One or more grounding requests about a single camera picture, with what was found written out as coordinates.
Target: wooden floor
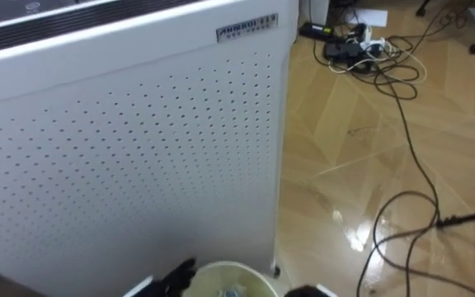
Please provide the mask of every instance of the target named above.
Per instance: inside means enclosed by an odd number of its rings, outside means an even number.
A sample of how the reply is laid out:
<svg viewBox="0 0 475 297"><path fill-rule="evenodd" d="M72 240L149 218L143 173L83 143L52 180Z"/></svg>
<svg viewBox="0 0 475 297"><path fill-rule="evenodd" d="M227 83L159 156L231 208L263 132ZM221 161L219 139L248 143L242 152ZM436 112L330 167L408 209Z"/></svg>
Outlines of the wooden floor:
<svg viewBox="0 0 475 297"><path fill-rule="evenodd" d="M382 36L420 34L437 11L429 7L425 18L416 18L421 1L378 2L389 11L387 28L374 28ZM423 43L416 57L428 78L417 86L416 100L402 102L443 216L475 210L475 56L468 54L474 41L470 19L463 29L451 27ZM322 283L339 296L355 296L379 208L399 191L431 193L412 161L396 102L317 64L312 48L312 41L298 38L291 52L278 258L282 280L291 286ZM421 199L400 200L379 221L377 237L424 227L433 213ZM404 263L411 240L382 249ZM475 288L475 224L429 232L413 252L412 267ZM374 256L362 289L362 296L370 295L404 296L404 273ZM469 295L412 276L412 296Z"/></svg>

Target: trash bin rim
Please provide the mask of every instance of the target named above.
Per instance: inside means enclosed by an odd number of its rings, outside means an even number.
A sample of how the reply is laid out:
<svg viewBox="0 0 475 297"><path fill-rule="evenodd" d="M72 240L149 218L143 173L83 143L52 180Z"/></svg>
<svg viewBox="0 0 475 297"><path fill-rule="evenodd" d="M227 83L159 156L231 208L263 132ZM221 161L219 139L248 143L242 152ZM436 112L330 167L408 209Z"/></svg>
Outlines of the trash bin rim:
<svg viewBox="0 0 475 297"><path fill-rule="evenodd" d="M209 264L206 264L205 266L202 266L201 268L199 268L197 271L198 272L202 272L202 271L205 271L205 270L208 270L210 268L213 268L213 267L217 267L217 266L238 266L240 268L243 268L249 272L251 272L254 276L257 276L258 278L260 278L266 285L267 287L269 287L270 291L272 292L272 294L274 296L278 296L278 294L276 293L276 290L274 290L274 288L272 287L272 285L270 284L270 282L258 271L255 271L254 269L252 269L251 267L243 264L243 263L240 263L240 262L234 262L234 261L217 261L217 262L212 262L212 263L209 263Z"/></svg>

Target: white cable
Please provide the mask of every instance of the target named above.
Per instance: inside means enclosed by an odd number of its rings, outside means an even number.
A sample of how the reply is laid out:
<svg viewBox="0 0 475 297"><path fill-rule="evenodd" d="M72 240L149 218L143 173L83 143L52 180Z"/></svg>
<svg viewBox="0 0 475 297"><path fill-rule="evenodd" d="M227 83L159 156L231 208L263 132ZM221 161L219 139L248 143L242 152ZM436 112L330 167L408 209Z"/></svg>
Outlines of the white cable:
<svg viewBox="0 0 475 297"><path fill-rule="evenodd" d="M338 70L333 69L332 66L334 66L334 65L331 63L331 61L329 62L329 65L328 65L328 66L329 66L329 69L330 69L333 73L338 73L338 74L340 74L340 73L350 72L353 68L355 68L355 67L357 67L357 66L359 66L360 64L365 63L365 62L376 62L376 61L375 61L374 59L363 59L363 60L361 60L361 61L359 61L359 62L353 64L353 65L352 65L351 67L349 67L348 69L346 69L346 70L341 70L341 71L338 71Z"/></svg>
<svg viewBox="0 0 475 297"><path fill-rule="evenodd" d="M403 49L400 49L398 47L393 46L392 44L390 44L387 41L384 42L384 47L385 46L387 46L389 48L389 51L387 51L387 53L389 54L389 57L387 57L387 58L376 58L369 51L366 51L366 54L370 57L370 59L363 59L363 60L355 63L354 65L352 65L348 69L340 70L340 71L335 70L333 68L334 65L331 62L329 62L328 67L333 73L337 73L337 74L347 73L347 72L350 72L353 68L357 67L358 65L360 65L362 63L365 63L365 62L375 62L375 63L384 62L384 61L387 61L389 59L392 59L392 58L396 57L398 54L403 52L404 54L407 54L412 59L414 59L422 67L422 72L425 74L424 77L421 80L410 82L410 81L407 81L407 80L404 80L404 79L401 79L401 78L394 77L392 75L387 75L387 74L384 74L384 75L386 75L389 78L393 78L396 81L399 81L399 82L402 82L402 83L410 83L410 84L423 83L428 78L428 70L426 69L425 65L418 58L416 58L416 56L414 56L413 54L410 54L409 52L407 52Z"/></svg>
<svg viewBox="0 0 475 297"><path fill-rule="evenodd" d="M409 82L409 81L405 81L403 79L400 79L400 78L396 78L392 75L387 75L389 78L393 78L395 80L398 80L399 82L403 82L403 83L410 83L410 84L419 84L419 83L423 83L427 78L428 78L428 70L426 69L426 66L418 59L416 58L416 56L414 56L413 54L410 54L409 52L405 51L405 50L402 50L398 47L394 47L393 45L389 45L391 48L395 49L395 50L398 50L399 52L403 52L404 54L407 54L408 56L410 56L410 58L414 59L421 67L422 67L422 71L425 73L425 76L421 79L421 80L418 80L418 81L413 81L413 82Z"/></svg>

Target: black cable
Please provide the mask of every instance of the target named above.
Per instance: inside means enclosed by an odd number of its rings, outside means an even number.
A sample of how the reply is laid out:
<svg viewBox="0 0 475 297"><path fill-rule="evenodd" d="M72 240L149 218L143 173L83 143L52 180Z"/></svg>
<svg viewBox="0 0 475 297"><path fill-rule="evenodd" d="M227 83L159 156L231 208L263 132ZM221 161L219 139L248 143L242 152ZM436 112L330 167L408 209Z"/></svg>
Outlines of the black cable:
<svg viewBox="0 0 475 297"><path fill-rule="evenodd" d="M454 23L455 23L457 28L462 28L465 25L466 21L467 21L466 17L464 16L464 13L468 10L468 8L470 7L470 5L472 3L473 3L473 0L470 0L469 4L465 8L463 8L462 10L460 10L458 12L451 11L451 12L448 12L447 14L440 17L440 15L443 13L443 11L447 7L447 5L444 5L437 12L437 14L432 19L430 24L426 27L426 30L423 32L422 35L409 35L409 36L394 35L394 36L390 36L387 40L394 47L397 47L397 45L394 43L394 41L401 41L401 42L405 43L407 45L407 48L402 49L402 51L406 51L410 54L413 54L417 50L417 48L419 47L421 42L426 37L435 35L435 34L441 32L442 30L444 30L446 27L448 27L448 26L450 26ZM310 1L309 1L309 17L311 17L311 3L310 3ZM440 21L439 21L440 28L429 33L429 30L431 29L431 27L434 25L435 21L439 17L440 17ZM419 40L417 41L417 43L415 45L411 41L408 40L408 39L413 39L413 38L419 38ZM321 65L329 67L330 66L329 63L324 63L317 57L316 45L317 45L316 41L314 40L313 41L313 57ZM405 272L406 296L407 297L410 297L410 295L411 295L410 274L414 274L414 275L422 276L422 277L425 277L425 278L428 278L428 279L432 279L432 280L441 281L441 282L444 282L444 283L447 283L447 284L455 285L455 286L457 286L457 287L459 287L463 290L467 290L467 291L475 294L475 289L474 288L472 288L468 285L462 284L460 282L457 282L456 280L451 280L451 279L443 277L443 276L438 276L438 275L434 275L434 274L430 274L430 273L427 273L427 272L424 272L424 271L418 271L418 270L410 268L413 248L415 247L415 244L419 240L419 238L421 238L428 231L430 231L430 230L432 230L433 228L436 228L436 227L440 229L440 228L448 227L450 225L455 225L455 224L460 224L460 223L464 223L464 222L474 221L475 220L475 214L471 214L469 216L464 216L464 217L455 217L455 216L453 216L453 217L450 217L450 218L447 218L447 219L441 219L440 218L440 205L439 205L439 197L437 195L437 191L435 189L435 186L434 186L432 180L428 177L428 175L426 174L424 168L422 167L422 165L420 164L420 162L419 162L419 160L416 156L416 152L415 152L415 149L414 149L414 146L413 146L413 143L412 143L412 138L410 136L410 131L409 131L409 128L408 128L407 120L406 120L406 117L404 115L404 110L402 109L402 104L401 104L401 100L413 100L417 97L417 90L416 90L415 86L413 84L409 83L409 82L413 82L413 81L415 81L416 79L418 79L420 77L419 70L416 69L413 66L403 65L408 60L410 55L407 55L406 58L399 60L399 58L402 56L402 52L400 52L398 55L396 55L393 58L390 57L390 53L386 53L385 51L384 51L384 53L387 54L388 57L390 58L390 60L387 61L387 63L389 65L385 65L384 67L380 68L375 63L373 65L374 69L369 71L369 73L359 74L359 73L356 73L356 72L350 72L350 74L352 74L356 79L358 79L359 81L361 81L363 83L368 83L368 84L374 85L379 92L395 99L395 101L397 103L397 108L398 108L399 113L401 115L402 124L404 126L405 135L407 137L407 143L408 143L408 147L410 149L410 153L411 153L411 155L414 159L414 162L415 162L417 168L419 169L422 176L425 178L426 182L430 186L430 189L432 191L432 194L433 194L434 198L432 199L428 195L426 195L424 193L421 193L419 191L403 191L403 192L400 192L400 193L396 194L394 197L392 197L390 200L388 200L384 204L384 206L378 212L378 214L375 218L375 221L374 221L373 237L372 237L374 247L372 248L371 252L369 253L368 259L366 260L366 263L364 264L364 267L363 267L363 270L361 272L359 282L358 282L358 285L357 285L356 295L357 295L357 297L360 297L360 288L362 286L362 282L364 280L365 273L368 269L369 261L371 260L371 257L373 256L374 252L377 252L381 256L381 258L384 259L384 261L387 264L389 264L391 267ZM340 69L343 69L345 71L348 70L348 69L344 69L342 67L339 67L338 65L333 65L333 66L337 67L337 68L340 68ZM389 72L393 69L396 69L396 68L409 69L414 73L414 75L411 78L402 78L401 80L397 80L396 78L393 78L393 77L390 77L389 75L387 75L387 72ZM365 79L367 77L372 77L372 76L373 76L373 81L367 81ZM402 84L408 85L412 90L412 94L408 97L399 96L397 94L397 91L396 91L395 87L394 87L394 84L397 84L397 83L402 83ZM387 92L384 89L382 89L383 86L387 86L390 89L391 92ZM383 215L384 211L394 201L398 200L399 198L403 198L403 197L407 197L407 196L420 197L423 200L427 200L428 202L430 202L434 206L434 214L432 216L432 219L430 220L430 222L424 228L394 234L394 235L391 235L389 237L383 238L383 239L378 241L377 240L377 226L378 226L378 222L380 221L380 217ZM405 238L405 237L409 237L409 236L414 236L414 238L412 239L412 242L410 243L410 246L408 248L407 259L406 259L406 263L405 263L404 266L399 265L399 264L389 260L382 253L382 251L379 248L380 245L383 244L383 243L386 243L386 242L394 240L394 239Z"/></svg>
<svg viewBox="0 0 475 297"><path fill-rule="evenodd" d="M347 20L347 13L351 12L352 16L349 20ZM335 21L327 21L329 26L333 29L339 28L341 32L341 36L344 36L344 27L347 31L351 31L353 28L349 26L351 21L355 20L356 24L359 24L359 16L356 13L356 10L353 7L339 7L333 8L331 15L335 16Z"/></svg>

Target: white air purifier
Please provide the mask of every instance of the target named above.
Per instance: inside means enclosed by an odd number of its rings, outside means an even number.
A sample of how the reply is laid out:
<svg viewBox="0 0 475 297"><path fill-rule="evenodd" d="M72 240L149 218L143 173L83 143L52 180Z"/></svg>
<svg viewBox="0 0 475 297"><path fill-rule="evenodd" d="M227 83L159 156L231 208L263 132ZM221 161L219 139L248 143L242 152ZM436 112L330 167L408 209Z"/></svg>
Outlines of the white air purifier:
<svg viewBox="0 0 475 297"><path fill-rule="evenodd" d="M291 0L95 1L0 22L0 275L121 296L273 273Z"/></svg>

